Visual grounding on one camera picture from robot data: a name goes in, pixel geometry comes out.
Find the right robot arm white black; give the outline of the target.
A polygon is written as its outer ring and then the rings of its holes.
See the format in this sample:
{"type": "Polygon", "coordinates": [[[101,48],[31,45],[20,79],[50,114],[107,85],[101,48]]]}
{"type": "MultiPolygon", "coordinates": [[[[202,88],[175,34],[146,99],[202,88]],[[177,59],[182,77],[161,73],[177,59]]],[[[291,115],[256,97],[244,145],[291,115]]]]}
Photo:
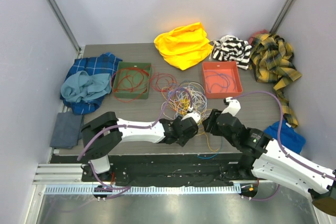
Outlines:
{"type": "Polygon", "coordinates": [[[204,130],[225,138],[242,153],[237,173],[287,187],[312,200],[325,214],[335,216],[335,171],[283,147],[261,130],[245,127],[230,113],[213,110],[203,122],[204,130]]]}

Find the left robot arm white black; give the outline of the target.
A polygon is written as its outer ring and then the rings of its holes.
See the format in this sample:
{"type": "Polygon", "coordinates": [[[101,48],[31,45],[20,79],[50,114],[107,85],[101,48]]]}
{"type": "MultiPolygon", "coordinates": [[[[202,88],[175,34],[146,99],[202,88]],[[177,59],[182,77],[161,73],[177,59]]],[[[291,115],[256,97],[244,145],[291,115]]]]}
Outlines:
{"type": "Polygon", "coordinates": [[[196,111],[187,112],[173,120],[136,122],[119,119],[114,112],[106,112],[81,128],[83,150],[78,161],[93,165],[93,174],[105,182],[112,174],[108,153],[120,143],[150,142],[184,146],[198,134],[201,116],[196,111]]]}

